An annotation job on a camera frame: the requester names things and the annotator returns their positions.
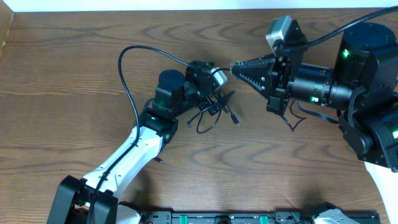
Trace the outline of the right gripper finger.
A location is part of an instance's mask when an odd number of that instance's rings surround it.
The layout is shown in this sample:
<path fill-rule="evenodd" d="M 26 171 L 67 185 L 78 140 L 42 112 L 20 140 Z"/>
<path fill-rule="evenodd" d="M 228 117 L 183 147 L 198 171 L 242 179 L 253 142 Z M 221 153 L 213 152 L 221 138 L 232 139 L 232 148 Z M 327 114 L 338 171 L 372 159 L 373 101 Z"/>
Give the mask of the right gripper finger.
<path fill-rule="evenodd" d="M 238 61 L 231 64 L 231 67 L 264 67 L 268 63 L 275 63 L 275 57 L 273 55 L 263 55 L 258 58 Z"/>
<path fill-rule="evenodd" d="M 271 78 L 272 70 L 272 63 L 260 65 L 243 65 L 236 63 L 231 67 L 231 73 L 236 78 L 247 83 L 267 100 L 270 98 L 268 81 Z"/>

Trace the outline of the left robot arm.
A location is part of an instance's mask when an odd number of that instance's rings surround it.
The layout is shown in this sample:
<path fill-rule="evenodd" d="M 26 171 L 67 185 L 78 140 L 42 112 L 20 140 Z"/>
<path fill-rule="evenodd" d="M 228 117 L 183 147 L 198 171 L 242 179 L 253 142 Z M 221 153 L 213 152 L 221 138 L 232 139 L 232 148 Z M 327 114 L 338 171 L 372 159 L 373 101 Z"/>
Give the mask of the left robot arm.
<path fill-rule="evenodd" d="M 48 223 L 139 223 L 142 212 L 119 203 L 126 187 L 172 140 L 177 117 L 194 108 L 213 109 L 210 96 L 227 80 L 212 62 L 193 61 L 185 73 L 160 73 L 155 97 L 145 105 L 122 145 L 83 178 L 69 175 L 61 181 Z"/>

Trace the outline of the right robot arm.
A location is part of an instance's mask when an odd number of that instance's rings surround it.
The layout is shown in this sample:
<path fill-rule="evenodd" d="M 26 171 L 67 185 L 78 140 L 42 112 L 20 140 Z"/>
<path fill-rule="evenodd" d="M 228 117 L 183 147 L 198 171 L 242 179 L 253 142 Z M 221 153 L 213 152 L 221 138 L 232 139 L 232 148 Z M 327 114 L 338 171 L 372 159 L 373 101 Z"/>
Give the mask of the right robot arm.
<path fill-rule="evenodd" d="M 283 116 L 299 101 L 333 108 L 343 139 L 365 163 L 389 221 L 397 221 L 397 41 L 389 28 L 362 22 L 344 31 L 333 68 L 303 63 L 308 41 L 297 21 L 273 20 L 272 53 L 236 62 L 231 73 Z"/>

